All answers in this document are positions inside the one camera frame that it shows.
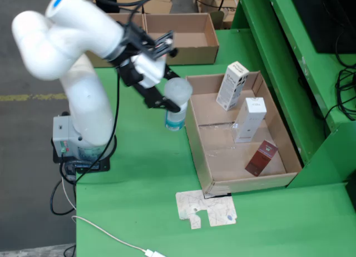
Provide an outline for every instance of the cable connector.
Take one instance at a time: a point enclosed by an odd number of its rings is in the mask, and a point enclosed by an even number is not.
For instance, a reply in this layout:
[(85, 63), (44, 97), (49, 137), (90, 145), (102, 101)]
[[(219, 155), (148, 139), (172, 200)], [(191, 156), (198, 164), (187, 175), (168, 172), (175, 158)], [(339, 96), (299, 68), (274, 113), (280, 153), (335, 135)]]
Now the cable connector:
[(153, 252), (152, 250), (147, 249), (145, 252), (145, 256), (147, 257), (166, 257), (158, 252)]

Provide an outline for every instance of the white product box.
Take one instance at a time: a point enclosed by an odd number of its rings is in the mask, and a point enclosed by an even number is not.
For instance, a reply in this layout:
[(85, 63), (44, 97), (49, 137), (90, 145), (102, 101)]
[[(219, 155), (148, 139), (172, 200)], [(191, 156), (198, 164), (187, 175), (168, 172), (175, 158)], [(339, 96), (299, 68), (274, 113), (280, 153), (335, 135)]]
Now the white product box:
[(232, 127), (235, 143), (250, 142), (266, 113), (262, 97), (246, 98)]
[(228, 65), (216, 102), (226, 111), (236, 106), (249, 70), (236, 61)]

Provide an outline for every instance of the green shelf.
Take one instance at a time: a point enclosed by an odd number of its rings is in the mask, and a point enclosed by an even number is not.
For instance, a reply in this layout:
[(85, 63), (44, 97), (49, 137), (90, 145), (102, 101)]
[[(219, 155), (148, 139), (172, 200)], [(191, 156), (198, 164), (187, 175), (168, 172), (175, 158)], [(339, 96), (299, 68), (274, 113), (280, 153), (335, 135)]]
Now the green shelf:
[(241, 0), (240, 5), (254, 35), (290, 132), (306, 164), (324, 141), (318, 120), (284, 40), (269, 0)]
[[(325, 116), (337, 102), (335, 82), (339, 71), (343, 67), (339, 64), (334, 54), (318, 53), (314, 49), (292, 0), (270, 1), (318, 105)], [(342, 54), (340, 56), (346, 63), (356, 63), (356, 55)], [(346, 91), (343, 93), (343, 100), (347, 100), (354, 95), (353, 89)], [(355, 105), (356, 101), (348, 103), (347, 107), (355, 108)], [(342, 112), (334, 108), (327, 118), (330, 130), (334, 131), (343, 122), (349, 122), (349, 120)]]

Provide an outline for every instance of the concrete floor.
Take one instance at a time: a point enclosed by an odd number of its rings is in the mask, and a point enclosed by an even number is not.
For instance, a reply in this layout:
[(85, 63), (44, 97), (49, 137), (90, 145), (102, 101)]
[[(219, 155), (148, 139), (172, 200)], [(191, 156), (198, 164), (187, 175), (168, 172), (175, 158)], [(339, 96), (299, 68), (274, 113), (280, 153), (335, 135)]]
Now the concrete floor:
[[(58, 165), (52, 162), (52, 118), (68, 110), (68, 104), (61, 96), (48, 95), (63, 92), (58, 80), (44, 82), (29, 75), (11, 35), (15, 15), (24, 10), (43, 13), (49, 1), (0, 0), (0, 251), (75, 242), (71, 218), (50, 212), (51, 192), (60, 179)], [(197, 12), (192, 0), (172, 2), (171, 13)], [(55, 208), (68, 210), (58, 190)], [(41, 256), (58, 256), (46, 252)]]

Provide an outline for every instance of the plastic bottle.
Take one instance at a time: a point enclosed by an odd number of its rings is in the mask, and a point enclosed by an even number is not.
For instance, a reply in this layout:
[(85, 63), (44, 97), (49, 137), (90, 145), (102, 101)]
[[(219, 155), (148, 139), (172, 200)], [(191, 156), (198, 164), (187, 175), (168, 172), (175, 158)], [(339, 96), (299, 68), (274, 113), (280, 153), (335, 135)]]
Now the plastic bottle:
[(165, 126), (171, 131), (181, 130), (184, 126), (188, 100), (193, 93), (189, 82), (183, 78), (173, 78), (165, 85), (165, 96), (180, 106), (180, 112), (166, 111)]

